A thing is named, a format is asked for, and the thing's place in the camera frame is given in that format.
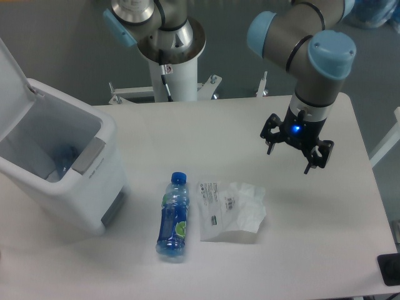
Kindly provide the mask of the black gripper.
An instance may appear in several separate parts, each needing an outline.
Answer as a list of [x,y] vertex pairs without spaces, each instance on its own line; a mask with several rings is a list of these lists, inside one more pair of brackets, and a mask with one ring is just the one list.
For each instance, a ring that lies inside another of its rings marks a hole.
[[331,140],[320,140],[319,134],[326,120],[311,122],[298,120],[298,117],[288,109],[282,122],[278,115],[272,113],[266,120],[260,137],[267,145],[267,155],[270,155],[275,144],[287,143],[302,151],[307,159],[304,174],[310,169],[324,169],[331,157],[334,142]]

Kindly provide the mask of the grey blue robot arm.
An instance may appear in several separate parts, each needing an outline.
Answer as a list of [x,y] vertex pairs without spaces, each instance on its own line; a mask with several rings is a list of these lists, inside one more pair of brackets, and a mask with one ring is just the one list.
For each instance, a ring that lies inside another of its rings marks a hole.
[[[269,149],[286,143],[302,152],[307,169],[324,168],[334,143],[319,135],[356,56],[353,40],[332,27],[353,8],[352,1],[293,1],[283,16],[258,14],[247,45],[296,78],[284,119],[269,116],[260,136]],[[198,99],[195,63],[206,45],[203,27],[188,14],[186,1],[112,1],[103,12],[112,35],[137,46],[151,69],[157,102]]]

